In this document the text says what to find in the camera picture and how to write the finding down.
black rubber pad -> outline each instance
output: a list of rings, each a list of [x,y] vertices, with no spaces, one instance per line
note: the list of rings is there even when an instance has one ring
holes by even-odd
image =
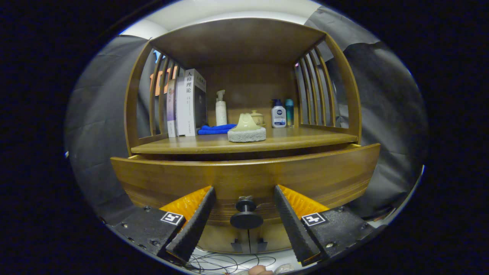
[[[178,262],[186,263],[190,259],[195,246],[200,240],[200,236],[202,236],[204,226],[215,203],[216,192],[211,187],[187,225],[166,246],[166,252],[172,255]]]
[[[294,209],[290,206],[279,186],[275,186],[273,198],[297,260],[301,262],[302,266],[307,266],[320,260],[320,249],[311,239],[299,218],[297,218]]]
[[[304,216],[301,222],[329,258],[362,245],[374,231],[372,226],[346,206]]]
[[[184,223],[183,215],[144,207],[114,228],[139,247],[158,255],[160,250],[176,236]]]

blue towel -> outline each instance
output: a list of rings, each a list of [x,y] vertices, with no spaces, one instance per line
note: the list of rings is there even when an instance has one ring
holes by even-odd
[[[235,126],[236,124],[226,124],[226,125],[214,126],[214,127],[209,127],[207,125],[204,125],[197,133],[199,135],[227,134],[227,131],[234,128]]]

white book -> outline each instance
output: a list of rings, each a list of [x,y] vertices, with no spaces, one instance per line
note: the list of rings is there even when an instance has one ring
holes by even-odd
[[[206,82],[195,69],[185,71],[177,88],[177,130],[179,136],[194,137],[207,124]]]
[[[176,113],[175,113],[175,79],[168,81],[168,91],[166,93],[166,119],[168,126],[168,137],[175,138],[177,136],[176,128]]]

black knob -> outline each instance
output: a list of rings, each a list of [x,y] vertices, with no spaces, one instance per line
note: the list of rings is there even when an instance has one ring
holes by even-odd
[[[240,211],[231,217],[231,225],[238,229],[253,229],[263,224],[263,218],[253,212],[256,209],[256,204],[253,202],[253,197],[240,197],[236,203],[236,209]]]

wooden drawer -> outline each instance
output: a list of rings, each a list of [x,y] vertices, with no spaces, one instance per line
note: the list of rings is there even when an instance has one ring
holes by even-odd
[[[285,232],[273,203],[275,185],[286,186],[329,208],[343,205],[365,192],[379,150],[378,143],[348,144],[341,150],[270,159],[173,161],[146,160],[136,155],[111,161],[117,178],[137,206],[160,208],[197,189],[214,186],[217,202],[200,244],[208,250],[232,252],[230,243],[241,233],[231,227],[229,219],[237,213],[235,203],[240,196],[252,195],[258,206],[256,212],[265,220],[257,236],[273,238],[271,231],[278,235]],[[218,232],[228,236],[230,242],[224,241],[220,249],[212,247],[215,245],[211,241],[206,245],[206,239]],[[278,250],[289,245],[285,238],[282,244],[273,242],[269,247]]]

